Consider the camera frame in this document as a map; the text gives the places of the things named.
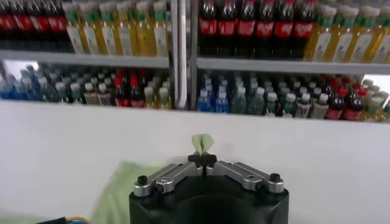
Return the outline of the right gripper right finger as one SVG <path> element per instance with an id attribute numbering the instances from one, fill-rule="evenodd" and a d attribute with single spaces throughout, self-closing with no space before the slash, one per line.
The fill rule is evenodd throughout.
<path id="1" fill-rule="evenodd" d="M 272 194 L 284 193 L 284 181 L 278 173 L 266 174 L 241 162 L 218 161 L 211 154 L 202 155 L 202 165 L 207 176 L 204 183 L 212 193 L 256 193 L 264 189 Z"/>

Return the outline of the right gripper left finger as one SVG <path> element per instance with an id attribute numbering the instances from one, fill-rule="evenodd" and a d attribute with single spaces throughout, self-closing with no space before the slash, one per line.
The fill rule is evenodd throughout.
<path id="1" fill-rule="evenodd" d="M 168 194 L 175 191 L 176 185 L 187 177 L 202 173 L 203 157 L 199 154 L 189 155 L 184 164 L 168 164 L 152 175 L 141 175 L 134 183 L 133 194 L 136 197 L 148 197 L 153 191 Z"/>

